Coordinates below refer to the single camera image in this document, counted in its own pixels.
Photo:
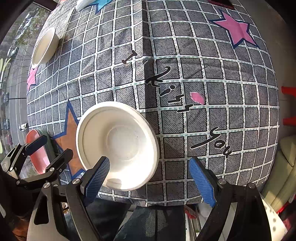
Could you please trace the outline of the white paper bowl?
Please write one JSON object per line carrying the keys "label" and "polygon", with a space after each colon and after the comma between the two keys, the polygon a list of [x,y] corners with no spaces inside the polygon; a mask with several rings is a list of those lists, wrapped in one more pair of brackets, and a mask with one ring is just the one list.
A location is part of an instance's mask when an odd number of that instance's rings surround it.
{"label": "white paper bowl", "polygon": [[31,59],[31,67],[37,68],[39,65],[47,63],[55,54],[59,44],[56,28],[49,28],[37,42]]}
{"label": "white paper bowl", "polygon": [[115,101],[98,103],[82,115],[76,150],[86,170],[107,157],[110,169],[103,185],[119,191],[147,184],[159,163],[159,144],[151,125],[134,108]]}

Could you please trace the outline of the person's jeans leg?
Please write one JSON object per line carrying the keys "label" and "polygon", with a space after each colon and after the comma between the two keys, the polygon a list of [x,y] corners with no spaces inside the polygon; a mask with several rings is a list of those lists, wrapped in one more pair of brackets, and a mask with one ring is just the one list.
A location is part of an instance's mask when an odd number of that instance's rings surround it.
{"label": "person's jeans leg", "polygon": [[86,208],[103,240],[185,240],[183,206],[137,206],[122,224],[130,204],[95,199]]}

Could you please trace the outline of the green rectangular plastic plate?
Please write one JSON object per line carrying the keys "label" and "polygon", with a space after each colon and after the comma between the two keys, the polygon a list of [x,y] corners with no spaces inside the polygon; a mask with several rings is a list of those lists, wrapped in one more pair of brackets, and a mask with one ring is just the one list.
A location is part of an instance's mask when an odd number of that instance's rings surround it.
{"label": "green rectangular plastic plate", "polygon": [[47,143],[44,145],[44,148],[45,148],[45,152],[48,156],[49,162],[51,163],[56,158],[56,153],[55,153],[55,149],[53,147],[52,140],[45,129],[38,128],[37,132],[39,133],[39,135],[41,135],[41,136],[45,135],[47,137]]}

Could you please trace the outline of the pink rectangular plastic plate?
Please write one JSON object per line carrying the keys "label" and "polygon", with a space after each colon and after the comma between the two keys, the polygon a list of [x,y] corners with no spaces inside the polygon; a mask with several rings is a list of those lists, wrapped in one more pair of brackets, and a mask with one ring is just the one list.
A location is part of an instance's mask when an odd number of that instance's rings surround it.
{"label": "pink rectangular plastic plate", "polygon": [[[40,136],[37,129],[32,129],[26,135],[26,143],[30,144]],[[50,165],[44,146],[34,152],[34,154],[30,156],[30,159],[38,174],[45,173],[46,167]]]}

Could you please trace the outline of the black smartphone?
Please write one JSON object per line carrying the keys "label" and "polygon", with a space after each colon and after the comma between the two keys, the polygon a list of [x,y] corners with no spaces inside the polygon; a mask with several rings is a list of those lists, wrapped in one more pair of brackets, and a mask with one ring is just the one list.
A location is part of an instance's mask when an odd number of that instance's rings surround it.
{"label": "black smartphone", "polygon": [[221,6],[228,9],[235,9],[233,4],[229,0],[208,0],[208,2],[216,6]]}

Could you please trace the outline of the grey checkered star tablecloth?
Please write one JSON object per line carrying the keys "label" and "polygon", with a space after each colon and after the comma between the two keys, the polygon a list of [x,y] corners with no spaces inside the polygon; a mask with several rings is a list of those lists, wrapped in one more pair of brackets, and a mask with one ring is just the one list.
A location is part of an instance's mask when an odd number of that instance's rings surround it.
{"label": "grey checkered star tablecloth", "polygon": [[74,149],[79,118],[118,101],[139,111],[159,143],[150,183],[99,197],[140,206],[198,203],[188,162],[229,183],[264,183],[278,142],[278,87],[265,41],[241,1],[111,1],[98,11],[66,1],[43,30],[60,43],[28,95],[31,128]]}

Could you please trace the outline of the white crumpled cloth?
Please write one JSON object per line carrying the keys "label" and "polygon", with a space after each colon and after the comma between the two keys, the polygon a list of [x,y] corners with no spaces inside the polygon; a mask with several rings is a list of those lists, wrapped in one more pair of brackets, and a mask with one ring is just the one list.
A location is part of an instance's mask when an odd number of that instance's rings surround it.
{"label": "white crumpled cloth", "polygon": [[94,2],[96,2],[96,0],[78,0],[75,6],[75,10],[81,11],[89,5],[93,5]]}

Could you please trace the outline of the cream sofa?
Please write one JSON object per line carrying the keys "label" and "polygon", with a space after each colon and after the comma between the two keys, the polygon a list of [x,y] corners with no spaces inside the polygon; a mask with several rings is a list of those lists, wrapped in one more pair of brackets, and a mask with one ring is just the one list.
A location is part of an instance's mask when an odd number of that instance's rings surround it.
{"label": "cream sofa", "polygon": [[264,201],[279,212],[295,194],[295,135],[280,140],[271,173],[261,192]]}

